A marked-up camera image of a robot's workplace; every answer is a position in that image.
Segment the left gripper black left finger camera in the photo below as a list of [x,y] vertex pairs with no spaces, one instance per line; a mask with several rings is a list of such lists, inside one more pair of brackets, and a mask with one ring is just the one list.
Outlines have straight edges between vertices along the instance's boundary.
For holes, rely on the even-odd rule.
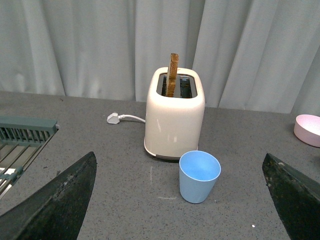
[[94,189],[97,159],[87,153],[0,217],[2,240],[75,240]]

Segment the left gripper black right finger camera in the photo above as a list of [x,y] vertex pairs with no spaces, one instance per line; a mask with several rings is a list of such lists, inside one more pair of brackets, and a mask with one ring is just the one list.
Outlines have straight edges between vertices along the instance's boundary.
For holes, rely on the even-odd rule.
[[320,238],[320,184],[267,153],[262,171],[290,239]]

